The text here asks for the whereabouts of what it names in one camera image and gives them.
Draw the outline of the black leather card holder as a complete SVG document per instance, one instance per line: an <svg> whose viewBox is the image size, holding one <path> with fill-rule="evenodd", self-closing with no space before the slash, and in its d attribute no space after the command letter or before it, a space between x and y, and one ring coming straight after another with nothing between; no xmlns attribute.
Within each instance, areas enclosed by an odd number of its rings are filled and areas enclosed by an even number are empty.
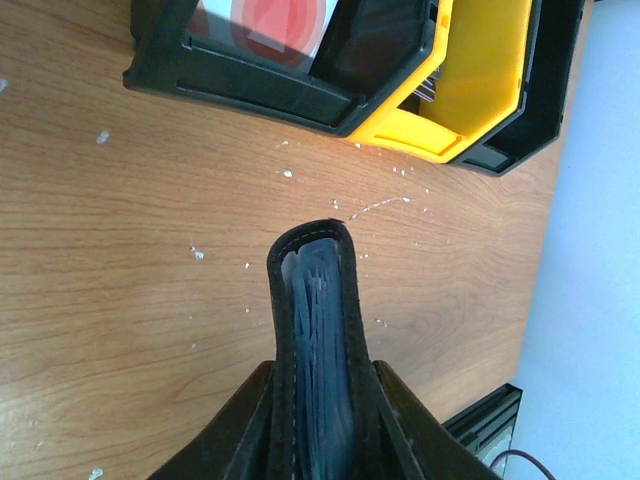
<svg viewBox="0 0 640 480"><path fill-rule="evenodd" d="M289 230L267 270L276 360L266 478L423 478L368 354L345 224Z"/></svg>

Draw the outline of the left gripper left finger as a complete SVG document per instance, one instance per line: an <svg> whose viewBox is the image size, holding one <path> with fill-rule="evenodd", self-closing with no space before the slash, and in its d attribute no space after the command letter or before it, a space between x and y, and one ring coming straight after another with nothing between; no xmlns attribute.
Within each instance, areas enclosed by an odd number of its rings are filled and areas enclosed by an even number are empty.
<svg viewBox="0 0 640 480"><path fill-rule="evenodd" d="M152 479L264 479L271 426L272 361L260 363L215 417Z"/></svg>

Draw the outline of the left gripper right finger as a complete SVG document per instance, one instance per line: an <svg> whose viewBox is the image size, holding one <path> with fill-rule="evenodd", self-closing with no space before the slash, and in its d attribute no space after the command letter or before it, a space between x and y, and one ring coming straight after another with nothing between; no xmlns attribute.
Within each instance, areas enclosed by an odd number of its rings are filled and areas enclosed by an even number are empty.
<svg viewBox="0 0 640 480"><path fill-rule="evenodd" d="M385 361L375 361L380 413L387 447L398 465L387 479L495 479L497 475L465 449Z"/></svg>

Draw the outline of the dark card stack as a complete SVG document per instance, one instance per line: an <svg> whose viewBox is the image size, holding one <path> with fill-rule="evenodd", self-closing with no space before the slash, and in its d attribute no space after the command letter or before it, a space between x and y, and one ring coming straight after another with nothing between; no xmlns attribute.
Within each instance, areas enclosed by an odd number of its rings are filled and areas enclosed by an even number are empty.
<svg viewBox="0 0 640 480"><path fill-rule="evenodd" d="M441 79L441 67L438 66L426 77L413 91L413 94L422 101L432 103L436 98L437 82Z"/></svg>

